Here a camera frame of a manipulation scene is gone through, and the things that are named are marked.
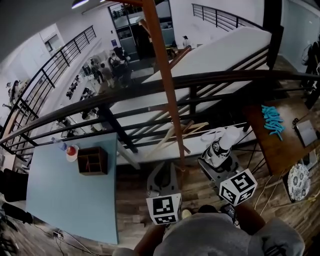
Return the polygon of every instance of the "light blue table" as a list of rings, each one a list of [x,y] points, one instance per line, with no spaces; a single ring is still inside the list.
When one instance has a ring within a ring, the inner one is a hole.
[[[116,215],[117,134],[70,140],[80,149],[102,147],[108,174],[85,176],[55,144],[35,148],[29,172],[26,210],[70,234],[118,244]]]

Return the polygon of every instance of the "window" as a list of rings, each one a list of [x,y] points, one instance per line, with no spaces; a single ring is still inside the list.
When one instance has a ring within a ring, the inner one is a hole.
[[[56,34],[53,37],[51,37],[48,41],[46,41],[44,44],[49,53],[53,50],[58,50],[62,46],[59,37]]]

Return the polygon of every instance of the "crowd of people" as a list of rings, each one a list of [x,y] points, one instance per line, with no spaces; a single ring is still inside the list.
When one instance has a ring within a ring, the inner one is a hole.
[[[99,84],[107,82],[108,87],[124,87],[124,76],[129,73],[130,57],[123,48],[116,47],[108,58],[108,65],[91,59],[90,70]]]

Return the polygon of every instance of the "orange pole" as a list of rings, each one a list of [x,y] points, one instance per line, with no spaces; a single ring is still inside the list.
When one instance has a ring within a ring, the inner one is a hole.
[[[174,132],[176,135],[176,140],[178,142],[181,169],[185,170],[184,142],[182,138],[175,87],[171,75],[171,68],[169,65],[165,42],[162,36],[156,5],[154,0],[142,0],[142,3],[147,28],[149,29],[150,37],[152,39],[156,61],[159,65],[160,73],[162,76],[162,83],[168,100],[168,110],[173,121]]]
[[[145,29],[145,31],[147,31],[147,33],[150,36],[150,31],[149,31],[149,28],[148,28],[146,21],[144,19],[142,19],[139,21],[139,24]]]

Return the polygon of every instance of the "white cube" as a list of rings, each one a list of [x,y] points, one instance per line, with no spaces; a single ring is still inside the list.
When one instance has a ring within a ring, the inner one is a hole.
[[[249,169],[221,182],[219,196],[233,206],[239,205],[252,197],[257,187],[257,181]]]
[[[147,198],[146,203],[154,224],[162,225],[179,221],[181,193]]]

